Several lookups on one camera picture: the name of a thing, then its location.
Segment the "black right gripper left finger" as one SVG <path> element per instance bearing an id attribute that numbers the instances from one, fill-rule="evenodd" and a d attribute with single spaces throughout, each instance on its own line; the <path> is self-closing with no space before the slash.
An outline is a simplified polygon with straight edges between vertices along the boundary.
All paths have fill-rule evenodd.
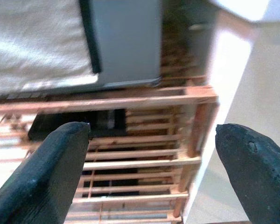
<path id="1" fill-rule="evenodd" d="M 0 224 L 64 223 L 83 170 L 90 125 L 51 132 L 0 188 Z"/>

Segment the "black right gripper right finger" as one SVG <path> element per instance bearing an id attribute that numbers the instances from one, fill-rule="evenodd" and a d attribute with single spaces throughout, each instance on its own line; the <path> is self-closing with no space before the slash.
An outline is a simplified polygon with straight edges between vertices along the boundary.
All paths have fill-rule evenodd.
<path id="1" fill-rule="evenodd" d="M 280 224 L 280 147 L 239 124 L 216 127 L 217 154 L 253 224 Z"/>

